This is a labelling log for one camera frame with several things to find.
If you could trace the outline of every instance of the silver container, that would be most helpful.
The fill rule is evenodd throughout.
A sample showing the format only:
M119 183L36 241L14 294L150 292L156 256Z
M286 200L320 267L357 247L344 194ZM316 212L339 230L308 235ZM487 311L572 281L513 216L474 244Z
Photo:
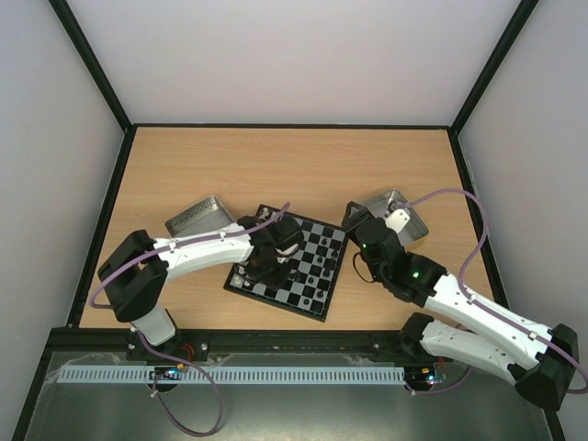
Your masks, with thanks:
M404 204L406 202L408 201L402 193L396 188L393 188L392 190L381 193L373 198L359 202L359 204L367 207L372 216L376 218L385 218L394 211L396 204ZM429 234L429 229L413 208L405 210L408 211L411 219L398 234L398 238L404 248L414 248L424 241L424 238Z
M235 222L216 196L208 196L165 223L172 237L213 232Z

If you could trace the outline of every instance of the wooden tabletop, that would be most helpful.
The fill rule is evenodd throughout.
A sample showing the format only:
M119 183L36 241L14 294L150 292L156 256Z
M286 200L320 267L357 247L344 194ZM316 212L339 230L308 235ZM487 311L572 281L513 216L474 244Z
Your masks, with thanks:
M444 130L140 128L98 265L130 232L145 229L152 237L167 237L165 221L211 194L235 219L254 214L259 204L281 207L289 201L294 213L340 224L350 200L391 188L413 200L443 187L461 187ZM430 230L418 253L457 273L476 244L465 199L439 196L417 212ZM396 300L379 284L362 282L351 266L355 252L349 243L326 322L225 291L229 265L167 284L159 301L180 328L402 328L421 310ZM470 265L466 282L492 297L480 256ZM106 302L106 296L97 301ZM117 322L112 311L86 305L81 326L129 325Z

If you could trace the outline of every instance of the circuit board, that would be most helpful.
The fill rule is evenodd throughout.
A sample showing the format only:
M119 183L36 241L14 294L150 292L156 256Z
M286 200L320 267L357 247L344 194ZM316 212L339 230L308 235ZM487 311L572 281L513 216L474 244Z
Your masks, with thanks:
M278 209L260 205L256 216L268 219ZM324 322L343 263L347 237L334 225L287 212L302 228L304 244L288 261L289 278L280 289L253 283L243 265L232 267L224 288Z

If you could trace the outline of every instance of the robotic arm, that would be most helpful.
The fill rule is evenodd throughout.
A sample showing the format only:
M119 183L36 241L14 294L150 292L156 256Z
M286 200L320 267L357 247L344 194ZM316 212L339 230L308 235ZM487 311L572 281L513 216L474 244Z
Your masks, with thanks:
M98 269L102 282L132 259L156 254L132 266L105 288L119 322L130 322L153 346L178 337L168 312L157 304L164 285L192 271L225 263L246 262L245 274L255 282L278 288L288 278L288 259L304 240L298 223L283 216L266 228L256 229L257 217L247 216L216 232L194 236L152 239L145 230L131 233ZM198 246L183 246L197 243Z
M359 246L371 276L397 299L443 314L468 327L461 331L415 313L401 332L403 348L416 355L445 356L484 369L513 384L528 401L557 411L574 374L574 367L537 337L541 336L578 360L577 334L559 324L553 329L508 311L470 288L464 296L458 279L422 255L406 252L398 232L409 213L394 210L386 219L360 208L345 217L343 226ZM474 304L477 301L483 308ZM524 325L524 333L500 317Z

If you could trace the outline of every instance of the white wall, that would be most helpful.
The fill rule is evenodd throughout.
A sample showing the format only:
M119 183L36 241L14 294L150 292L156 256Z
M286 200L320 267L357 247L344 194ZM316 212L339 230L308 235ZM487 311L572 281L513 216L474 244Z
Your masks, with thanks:
M134 122L450 124L518 0L70 0Z
M47 1L0 14L0 439L65 324L122 132Z
M588 361L588 3L543 1L460 136L516 311L580 335ZM582 386L576 375L572 383ZM568 395L569 441L588 396Z

